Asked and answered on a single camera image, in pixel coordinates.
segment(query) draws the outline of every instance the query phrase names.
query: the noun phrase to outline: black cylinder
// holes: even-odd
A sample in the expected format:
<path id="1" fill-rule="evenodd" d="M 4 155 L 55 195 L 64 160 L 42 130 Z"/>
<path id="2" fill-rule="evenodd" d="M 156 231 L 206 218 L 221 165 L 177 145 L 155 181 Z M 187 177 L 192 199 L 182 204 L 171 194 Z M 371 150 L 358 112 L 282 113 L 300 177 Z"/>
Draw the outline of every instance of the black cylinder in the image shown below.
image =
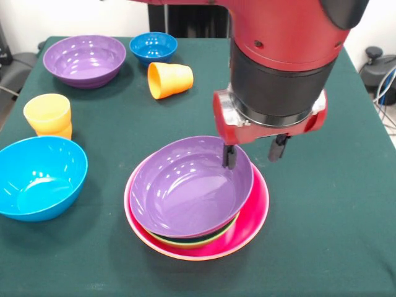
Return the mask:
<path id="1" fill-rule="evenodd" d="M 292 124 L 284 118 L 299 121 L 309 114 L 334 62 L 310 71 L 280 71 L 249 59 L 232 41 L 231 85 L 247 117 L 259 123 L 272 119 L 271 123 L 262 124 L 284 126 Z"/>

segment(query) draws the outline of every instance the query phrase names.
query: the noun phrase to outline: orange cup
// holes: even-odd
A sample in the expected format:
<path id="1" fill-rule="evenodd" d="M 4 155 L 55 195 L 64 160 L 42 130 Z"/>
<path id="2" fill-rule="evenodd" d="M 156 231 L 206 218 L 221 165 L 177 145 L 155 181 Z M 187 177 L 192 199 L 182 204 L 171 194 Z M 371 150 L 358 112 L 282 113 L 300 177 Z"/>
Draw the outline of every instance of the orange cup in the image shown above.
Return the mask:
<path id="1" fill-rule="evenodd" d="M 70 101 L 60 94 L 43 94 L 24 107 L 24 116 L 38 136 L 72 137 Z"/>
<path id="2" fill-rule="evenodd" d="M 148 67 L 147 78 L 148 87 L 154 99 L 184 92 L 192 88 L 194 83 L 191 68 L 179 64 L 151 63 Z"/>

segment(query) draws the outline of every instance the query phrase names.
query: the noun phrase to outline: purple bowl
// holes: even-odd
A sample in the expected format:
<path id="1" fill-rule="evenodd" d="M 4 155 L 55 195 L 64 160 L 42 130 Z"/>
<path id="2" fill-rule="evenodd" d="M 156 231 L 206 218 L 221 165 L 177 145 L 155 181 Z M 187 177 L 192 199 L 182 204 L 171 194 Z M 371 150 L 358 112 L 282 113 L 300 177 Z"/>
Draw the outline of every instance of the purple bowl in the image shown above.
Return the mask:
<path id="1" fill-rule="evenodd" d="M 223 227 L 241 210 L 253 185 L 245 152 L 237 149 L 233 170 L 222 167 L 219 137 L 182 139 L 155 152 L 131 187 L 136 220 L 171 238 L 203 236 Z"/>
<path id="2" fill-rule="evenodd" d="M 112 37 L 80 35 L 63 39 L 44 54 L 46 69 L 76 88 L 98 88 L 111 81 L 125 61 L 124 45 Z"/>

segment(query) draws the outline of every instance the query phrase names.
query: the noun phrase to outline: bowl rim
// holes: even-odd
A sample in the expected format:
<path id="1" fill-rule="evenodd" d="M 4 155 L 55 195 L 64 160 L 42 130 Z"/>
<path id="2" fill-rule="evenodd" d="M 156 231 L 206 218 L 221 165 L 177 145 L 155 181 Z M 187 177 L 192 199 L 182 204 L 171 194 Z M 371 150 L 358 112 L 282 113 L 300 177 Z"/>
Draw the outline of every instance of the bowl rim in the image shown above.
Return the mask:
<path id="1" fill-rule="evenodd" d="M 174 41 L 176 42 L 176 46 L 174 47 L 174 49 L 173 49 L 170 53 L 164 54 L 163 56 L 159 56 L 159 57 L 146 57 L 146 56 L 142 56 L 141 54 L 138 54 L 136 51 L 134 51 L 134 50 L 132 49 L 132 42 L 133 42 L 136 38 L 142 37 L 142 36 L 145 36 L 145 35 L 164 35 L 164 36 L 170 37 L 172 40 L 174 40 Z M 165 58 L 165 57 L 171 56 L 171 55 L 174 54 L 174 52 L 178 49 L 178 46 L 179 46 L 179 43 L 178 43 L 178 40 L 177 40 L 175 37 L 173 37 L 173 36 L 170 35 L 170 34 L 163 33 L 163 32 L 146 32 L 146 33 L 143 33 L 143 34 L 139 34 L 139 35 L 135 36 L 134 38 L 132 38 L 132 39 L 130 40 L 130 42 L 129 42 L 129 49 L 130 49 L 130 51 L 132 51 L 132 53 L 133 53 L 135 56 L 137 56 L 137 57 L 139 57 L 139 58 L 142 58 L 142 59 L 159 59 L 159 58 Z"/>
<path id="2" fill-rule="evenodd" d="M 83 78 L 83 79 L 82 79 L 82 78 L 79 78 L 79 79 L 71 79 L 70 77 L 65 77 L 65 76 L 63 76 L 63 75 L 59 75 L 59 74 L 54 73 L 52 70 L 49 69 L 47 63 L 45 62 L 45 60 L 46 60 L 45 57 L 47 56 L 47 54 L 49 53 L 49 51 L 50 51 L 52 48 L 54 48 L 56 45 L 58 45 L 58 44 L 60 44 L 60 43 L 62 43 L 62 42 L 65 42 L 66 40 L 73 39 L 73 38 L 77 38 L 77 37 L 100 37 L 100 38 L 112 39 L 112 40 L 116 41 L 117 43 L 119 43 L 119 44 L 122 46 L 122 49 L 123 49 L 121 62 L 120 62 L 116 67 L 114 67 L 112 70 L 108 71 L 108 72 L 105 73 L 105 74 L 102 74 L 102 75 L 99 75 L 99 76 L 93 76 L 93 77 L 86 77 L 86 78 Z M 53 76 L 59 77 L 59 78 L 61 78 L 61 79 L 71 80 L 71 81 L 84 81 L 84 80 L 90 80 L 90 79 L 99 79 L 99 78 L 102 78 L 102 77 L 107 76 L 109 73 L 111 73 L 111 72 L 115 71 L 116 69 L 118 69 L 119 67 L 121 67 L 121 65 L 124 63 L 125 59 L 126 59 L 126 49 L 125 49 L 125 46 L 124 46 L 123 43 L 122 43 L 121 41 L 119 41 L 118 39 L 116 39 L 116 38 L 114 38 L 114 37 L 111 37 L 111 36 L 100 35 L 100 34 L 85 34 L 85 35 L 83 34 L 83 35 L 75 35 L 75 36 L 70 36 L 70 37 L 63 38 L 63 39 L 57 41 L 56 43 L 54 43 L 53 45 L 51 45 L 51 46 L 45 51 L 45 53 L 44 53 L 44 55 L 43 55 L 43 64 L 44 64 L 45 69 L 47 69 L 47 71 L 48 71 L 49 73 L 51 73 Z"/>
<path id="3" fill-rule="evenodd" d="M 186 141 L 186 140 L 188 140 L 188 139 L 200 139 L 200 138 L 203 138 L 203 137 L 204 137 L 204 138 L 211 138 L 211 139 L 220 139 L 220 140 L 222 139 L 222 138 L 219 137 L 219 136 L 199 135 L 199 136 L 185 137 L 185 138 L 176 140 L 176 141 L 174 141 L 174 142 L 171 142 L 171 143 L 169 143 L 169 144 L 163 146 L 162 148 L 160 148 L 160 149 L 157 150 L 156 152 L 153 152 L 153 153 L 150 155 L 150 158 L 147 159 L 147 161 L 142 165 L 142 167 L 141 167 L 140 169 L 142 169 L 142 168 L 146 165 L 146 163 L 149 161 L 149 159 L 151 159 L 152 156 L 154 156 L 155 154 L 158 154 L 158 153 L 164 151 L 166 148 L 170 147 L 171 145 L 175 145 L 175 144 L 177 144 L 177 143 L 179 143 L 179 142 L 183 142 L 183 141 Z M 247 153 L 246 153 L 240 146 L 235 145 L 235 147 L 239 149 L 239 151 L 243 154 L 243 156 L 247 159 L 247 161 L 248 161 L 249 164 L 250 164 L 249 177 L 250 177 L 251 182 L 250 182 L 250 185 L 249 185 L 249 190 L 247 191 L 247 195 L 246 195 L 246 197 L 244 198 L 244 200 L 242 201 L 241 205 L 240 205 L 234 212 L 231 212 L 231 213 L 229 214 L 229 216 L 227 217 L 226 220 L 223 220 L 222 222 L 217 223 L 215 226 L 213 226 L 213 227 L 211 227 L 211 228 L 208 228 L 208 229 L 206 229 L 206 230 L 204 230 L 204 231 L 201 231 L 201 232 L 199 232 L 199 233 L 191 233 L 191 234 L 184 235 L 184 236 L 176 236 L 176 235 L 164 234 L 164 233 L 162 233 L 161 231 L 158 231 L 158 230 L 157 230 L 157 231 L 151 230 L 151 229 L 150 229 L 151 226 L 150 226 L 150 227 L 147 227 L 147 224 L 145 224 L 144 222 L 142 223 L 142 222 L 140 221 L 140 217 L 137 216 L 137 215 L 134 213 L 133 208 L 131 208 L 131 211 L 132 211 L 132 213 L 134 214 L 136 220 L 139 222 L 139 224 L 141 224 L 146 230 L 150 230 L 152 233 L 156 233 L 156 234 L 161 235 L 161 236 L 174 237 L 174 238 L 191 238 L 191 237 L 196 237 L 196 236 L 204 236 L 204 235 L 207 235 L 207 234 L 211 233 L 212 230 L 216 230 L 216 229 L 218 229 L 218 228 L 221 228 L 222 226 L 226 225 L 229 221 L 231 221 L 231 220 L 234 218 L 234 216 L 235 216 L 238 212 L 241 211 L 243 205 L 244 205 L 244 204 L 246 203 L 246 201 L 248 200 L 249 195 L 250 195 L 250 193 L 252 192 L 252 189 L 253 189 L 253 181 L 254 181 L 254 170 L 253 170 L 252 162 L 251 162 L 249 156 L 247 155 Z"/>
<path id="4" fill-rule="evenodd" d="M 13 147 L 15 145 L 18 145 L 18 144 L 20 144 L 22 142 L 32 141 L 32 140 L 35 140 L 35 139 L 49 139 L 49 138 L 56 138 L 56 139 L 65 140 L 66 142 L 70 142 L 70 143 L 72 143 L 72 145 L 75 145 L 82 152 L 82 155 L 84 156 L 84 160 L 85 160 L 85 171 L 84 171 L 84 175 L 83 175 L 82 179 L 80 180 L 80 183 L 78 184 L 78 186 L 76 186 L 74 188 L 74 190 L 67 197 L 63 198 L 62 200 L 58 201 L 57 203 L 55 203 L 55 204 L 53 204 L 53 205 L 51 205 L 51 206 L 49 206 L 49 207 L 47 207 L 45 209 L 41 209 L 41 210 L 38 210 L 36 212 L 29 212 L 29 213 L 9 213 L 9 212 L 3 212 L 2 210 L 0 210 L 0 214 L 5 215 L 5 216 L 10 215 L 10 216 L 13 216 L 13 217 L 22 217 L 22 216 L 26 216 L 26 215 L 35 215 L 35 214 L 38 214 L 38 213 L 41 213 L 41 212 L 45 212 L 45 211 L 47 211 L 49 209 L 52 209 L 53 207 L 57 206 L 58 204 L 68 200 L 68 198 L 70 198 L 70 196 L 74 195 L 75 192 L 81 187 L 81 185 L 83 185 L 83 183 L 84 183 L 84 181 L 85 181 L 85 179 L 87 177 L 87 172 L 88 172 L 88 158 L 87 158 L 87 154 L 85 153 L 84 149 L 79 144 L 74 142 L 73 140 L 69 140 L 69 139 L 66 139 L 66 138 L 63 138 L 63 137 L 59 137 L 59 136 L 34 136 L 34 137 L 30 137 L 30 138 L 19 140 L 17 142 L 14 142 L 14 143 L 8 145 L 7 147 L 4 147 L 2 150 L 0 150 L 0 154 L 3 153 L 3 151 L 5 151 L 7 149 L 10 149 L 11 147 Z"/>

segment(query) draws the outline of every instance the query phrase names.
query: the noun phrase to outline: dark green table cover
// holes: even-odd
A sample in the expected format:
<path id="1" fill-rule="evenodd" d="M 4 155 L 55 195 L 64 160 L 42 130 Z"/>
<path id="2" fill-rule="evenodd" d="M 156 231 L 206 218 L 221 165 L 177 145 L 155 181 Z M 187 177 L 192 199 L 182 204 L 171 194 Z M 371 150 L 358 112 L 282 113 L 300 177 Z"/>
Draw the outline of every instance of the dark green table cover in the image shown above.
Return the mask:
<path id="1" fill-rule="evenodd" d="M 128 48 L 129 39 L 120 40 Z M 174 140 L 216 135 L 212 93 L 227 86 L 228 53 L 226 40 L 179 40 L 173 62 L 192 67 L 194 87 L 161 101 L 129 50 L 119 75 L 96 90 L 62 84 L 40 59 L 0 149 L 35 135 L 22 114 L 29 99 L 61 93 L 72 103 L 88 176 L 77 202 L 50 222 L 0 218 L 0 296 L 396 295 L 396 153 L 344 50 L 319 132 L 291 139 L 276 164 L 267 160 L 271 139 L 243 146 L 270 191 L 267 221 L 248 246 L 186 262 L 132 232 L 123 209 L 130 173 Z"/>

